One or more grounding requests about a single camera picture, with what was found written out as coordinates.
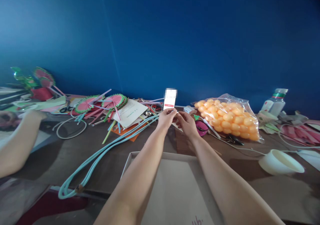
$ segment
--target hand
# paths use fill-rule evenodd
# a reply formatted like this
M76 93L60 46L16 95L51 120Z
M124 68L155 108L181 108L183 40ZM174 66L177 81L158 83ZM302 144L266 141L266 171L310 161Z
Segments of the hand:
M168 108L166 110L163 110L163 112L159 115L159 122L157 128L168 130L176 114L177 110L175 108Z
M13 122L17 119L17 116L13 112L0 111L0 118L1 118L1 122L6 123L7 126L11 126Z
M177 113L178 128L182 128L184 134L190 139L200 137L194 119L186 112Z

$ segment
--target scissors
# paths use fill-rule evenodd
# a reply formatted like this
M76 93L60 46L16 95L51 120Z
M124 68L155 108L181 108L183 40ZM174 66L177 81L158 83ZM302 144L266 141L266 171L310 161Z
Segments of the scissors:
M70 107L70 101L67 102L67 106L65 106L64 108L60 109L60 113L66 113L66 112L71 112L72 107Z

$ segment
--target white cable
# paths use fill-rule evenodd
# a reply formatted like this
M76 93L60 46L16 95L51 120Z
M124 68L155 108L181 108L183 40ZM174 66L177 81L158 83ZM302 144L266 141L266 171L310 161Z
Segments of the white cable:
M279 131L278 131L278 135L279 135L279 137L280 137L280 139L284 142L284 143L286 143L286 144L288 144L289 146L291 146L291 147L295 147L295 148L307 148L307 149L312 149L312 148L320 148L320 147L307 147L307 146L305 146L305 147L299 147L299 146L294 146L294 145L292 145L292 144L290 144L290 143L288 143L288 142L286 142L282 137L281 137L281 130L282 130L282 127L283 126L285 126L285 125L288 125L288 126L291 126L291 127L295 127L295 126L292 126L291 124L283 124L283 125L281 125L281 127L280 127L280 129L279 129ZM309 132L314 132L314 131L311 131L311 130L306 130L306 129L302 129L302 128L297 128L297 129L299 129L299 130L304 130L304 131L309 131Z

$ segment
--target pink straw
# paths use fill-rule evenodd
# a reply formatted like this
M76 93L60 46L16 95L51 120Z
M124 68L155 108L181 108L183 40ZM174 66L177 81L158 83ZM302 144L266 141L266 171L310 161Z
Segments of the pink straw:
M58 94L60 97L62 96L60 93L56 92L55 90L53 90L51 87L48 87L51 91L53 91L54 93Z
M63 92L61 92L61 90L60 90L59 88L57 88L57 87L54 86L54 85L53 85L53 87L54 87L55 89L57 89L63 96L67 97Z

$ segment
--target white paper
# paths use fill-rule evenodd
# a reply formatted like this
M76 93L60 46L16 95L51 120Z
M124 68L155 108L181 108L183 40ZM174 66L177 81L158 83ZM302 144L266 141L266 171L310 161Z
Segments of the white paper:
M141 116L141 114L144 113L147 109L147 106L132 99L128 99L127 104L124 105L123 108L118 110L121 120L119 119L116 111L113 113L112 119L119 122L123 128L127 128L130 127L131 124L133 124L133 122L135 122L135 120L138 119L139 116Z

